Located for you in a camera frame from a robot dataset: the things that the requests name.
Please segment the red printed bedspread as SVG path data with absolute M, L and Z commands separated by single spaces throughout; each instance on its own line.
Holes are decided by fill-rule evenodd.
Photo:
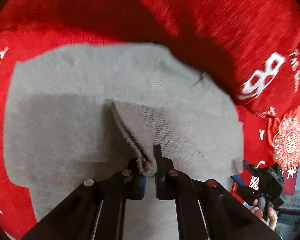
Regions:
M 29 189 L 4 161 L 8 90 L 18 62 L 77 45 L 162 46 L 206 73 L 242 124 L 243 154 L 264 152 L 270 120 L 300 106 L 300 5 L 296 0 L 0 0 L 0 225 L 21 239 L 39 220 Z

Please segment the grey knit garment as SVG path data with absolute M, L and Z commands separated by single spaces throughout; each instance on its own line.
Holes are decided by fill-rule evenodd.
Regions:
M 85 179 L 144 161 L 147 193 L 127 203 L 125 239 L 177 239 L 172 201 L 155 198 L 154 145 L 191 178 L 230 189 L 243 157 L 229 96 L 201 70 L 151 44 L 61 47 L 15 66 L 4 161 L 42 219 Z

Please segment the red paper-cut decoration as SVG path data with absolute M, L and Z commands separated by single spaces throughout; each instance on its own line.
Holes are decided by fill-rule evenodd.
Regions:
M 288 170 L 300 164 L 300 106 L 286 113 L 277 123 L 271 143 L 274 161 Z

